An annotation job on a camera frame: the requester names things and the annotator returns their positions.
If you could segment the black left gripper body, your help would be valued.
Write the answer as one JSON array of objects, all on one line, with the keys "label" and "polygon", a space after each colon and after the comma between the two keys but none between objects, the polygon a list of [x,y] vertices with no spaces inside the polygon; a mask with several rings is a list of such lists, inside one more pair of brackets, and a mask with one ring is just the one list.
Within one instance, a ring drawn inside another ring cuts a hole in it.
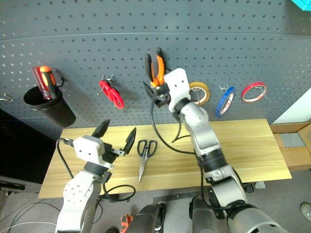
[{"label": "black left gripper body", "polygon": [[126,155],[126,151],[122,150],[122,149],[114,149],[112,148],[111,144],[104,144],[104,154],[103,154],[103,160],[105,162],[108,162],[110,164],[114,163],[114,161],[116,160],[117,157],[119,156],[125,156]]}]

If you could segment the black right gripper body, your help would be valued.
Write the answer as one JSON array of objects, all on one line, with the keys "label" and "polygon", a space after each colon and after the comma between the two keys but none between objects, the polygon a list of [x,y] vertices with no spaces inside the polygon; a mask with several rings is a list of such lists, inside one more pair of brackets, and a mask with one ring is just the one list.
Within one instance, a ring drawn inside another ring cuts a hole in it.
[{"label": "black right gripper body", "polygon": [[156,95],[156,100],[155,104],[158,108],[167,105],[171,102],[171,96],[170,94],[168,95],[159,95],[159,86],[154,89],[155,95]]}]

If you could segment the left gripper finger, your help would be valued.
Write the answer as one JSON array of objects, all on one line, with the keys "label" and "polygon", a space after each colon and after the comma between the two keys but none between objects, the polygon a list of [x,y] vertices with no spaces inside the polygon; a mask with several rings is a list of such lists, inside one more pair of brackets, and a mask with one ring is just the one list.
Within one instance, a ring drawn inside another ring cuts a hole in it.
[{"label": "left gripper finger", "polygon": [[108,129],[110,120],[104,120],[96,129],[95,131],[92,133],[91,136],[95,137],[95,138],[101,138],[104,136],[105,132]]},{"label": "left gripper finger", "polygon": [[135,142],[135,138],[136,138],[136,132],[137,132],[137,129],[136,127],[129,133],[127,139],[126,139],[126,145],[125,147],[123,148],[123,156],[129,154],[134,142]]}]

